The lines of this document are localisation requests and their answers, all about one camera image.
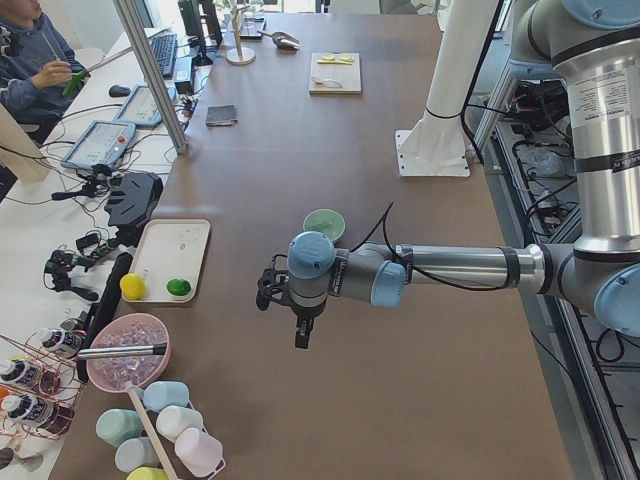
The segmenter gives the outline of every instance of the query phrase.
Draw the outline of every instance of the brown table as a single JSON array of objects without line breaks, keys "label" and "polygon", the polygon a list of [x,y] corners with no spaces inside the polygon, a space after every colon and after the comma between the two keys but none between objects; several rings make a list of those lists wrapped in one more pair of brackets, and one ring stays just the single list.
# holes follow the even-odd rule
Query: brown table
[{"label": "brown table", "polygon": [[[331,297],[307,352],[293,347],[290,311],[258,311],[262,269],[316,208],[342,212],[343,247],[390,201],[392,242],[503,243],[482,168],[468,179],[397,173],[394,132],[422,115],[434,19],[277,14],[268,29],[302,49],[264,39],[249,66],[219,59],[156,210],[211,222],[198,295],[186,307],[120,307],[167,324],[163,378],[189,385],[223,442],[220,478],[571,478],[516,291],[415,285],[394,310]],[[308,94],[311,53],[325,51],[360,53],[362,95]],[[205,127],[207,107],[229,103],[239,123]],[[124,478],[94,433],[115,406],[127,397],[86,389],[52,479]]]}]

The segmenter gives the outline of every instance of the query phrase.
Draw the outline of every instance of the dark blue jacket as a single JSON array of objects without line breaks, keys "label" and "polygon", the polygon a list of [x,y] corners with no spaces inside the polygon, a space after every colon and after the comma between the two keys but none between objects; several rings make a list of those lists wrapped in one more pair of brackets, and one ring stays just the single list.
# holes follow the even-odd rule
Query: dark blue jacket
[{"label": "dark blue jacket", "polygon": [[64,85],[36,89],[31,77],[43,65],[60,59],[71,70],[83,70],[65,39],[42,14],[33,30],[25,30],[0,17],[0,25],[18,34],[22,51],[18,57],[0,58],[0,103],[19,123],[42,124],[60,119],[73,98],[63,97]]}]

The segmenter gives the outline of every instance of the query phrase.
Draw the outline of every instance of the keyboard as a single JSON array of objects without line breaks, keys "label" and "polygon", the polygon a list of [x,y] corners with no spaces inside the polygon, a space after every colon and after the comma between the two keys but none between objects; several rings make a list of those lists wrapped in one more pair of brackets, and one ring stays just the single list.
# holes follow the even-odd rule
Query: keyboard
[{"label": "keyboard", "polygon": [[173,75],[177,48],[178,35],[175,33],[151,39],[151,51],[156,58],[158,68],[163,77],[171,77]]}]

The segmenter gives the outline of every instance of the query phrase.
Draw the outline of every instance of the pink bowl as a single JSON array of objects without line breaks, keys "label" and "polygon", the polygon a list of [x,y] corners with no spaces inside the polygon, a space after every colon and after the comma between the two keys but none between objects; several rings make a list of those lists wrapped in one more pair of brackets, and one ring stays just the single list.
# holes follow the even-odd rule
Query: pink bowl
[{"label": "pink bowl", "polygon": [[[91,344],[91,348],[147,345],[149,341],[144,341],[144,337],[141,337],[141,335],[146,334],[145,329],[151,332],[153,343],[167,344],[167,352],[161,357],[145,356],[87,360],[87,373],[91,383],[105,392],[121,393],[125,391],[124,383],[127,381],[141,388],[155,381],[167,368],[169,357],[171,356],[169,332],[157,317],[148,313],[131,313],[116,318],[98,334]],[[125,361],[131,363],[125,367],[123,365]],[[141,362],[150,362],[150,364],[146,367],[140,366],[142,365]],[[148,370],[148,372],[141,376],[143,370]]]}]

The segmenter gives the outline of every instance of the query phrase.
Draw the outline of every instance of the pink cup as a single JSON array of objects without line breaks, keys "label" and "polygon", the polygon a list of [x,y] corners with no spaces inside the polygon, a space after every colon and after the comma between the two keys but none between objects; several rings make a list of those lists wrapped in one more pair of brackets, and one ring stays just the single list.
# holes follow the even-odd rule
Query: pink cup
[{"label": "pink cup", "polygon": [[220,440],[197,428],[187,428],[180,434],[175,452],[196,477],[216,475],[226,466]]}]

